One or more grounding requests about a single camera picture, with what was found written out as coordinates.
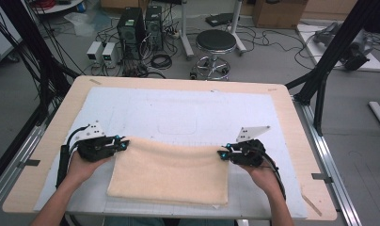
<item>beige towel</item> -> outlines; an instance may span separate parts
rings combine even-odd
[[[228,203],[228,161],[219,146],[174,146],[127,137],[117,154],[107,194],[149,202]]]

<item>round stool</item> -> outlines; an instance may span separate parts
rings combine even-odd
[[[197,48],[211,54],[200,59],[190,73],[192,79],[197,75],[207,80],[229,80],[230,64],[218,57],[232,52],[236,48],[236,39],[231,33],[222,30],[206,30],[197,35]]]

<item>wooden table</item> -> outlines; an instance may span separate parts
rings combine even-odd
[[[320,170],[293,106],[291,96],[283,85],[98,76],[80,76],[75,80],[31,156],[31,159],[40,160],[40,164],[37,167],[27,166],[24,168],[3,205],[4,211],[34,213],[33,208],[43,188],[49,168],[88,92],[93,87],[172,90],[216,89],[226,92],[269,94],[273,99],[287,148],[293,161],[293,167],[300,183],[302,197],[308,209],[308,219],[334,220],[337,217],[325,182],[314,180],[311,176],[312,173],[320,173]]]

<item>human hand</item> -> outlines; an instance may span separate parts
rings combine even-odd
[[[78,152],[73,152],[65,180],[79,186],[93,174],[96,168],[110,159],[105,158],[97,162],[88,162],[81,158]]]
[[[252,181],[260,187],[266,195],[276,195],[281,193],[275,173],[269,167],[266,161],[263,161],[259,167],[240,166],[249,173]]]

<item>black metal pole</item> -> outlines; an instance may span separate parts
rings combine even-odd
[[[295,100],[302,105],[309,105],[310,99],[318,92],[313,125],[320,136],[323,135],[322,116],[327,77],[379,4],[380,0],[358,0],[316,67],[310,73],[286,84],[287,89],[292,89],[305,83],[304,87],[294,95]]]

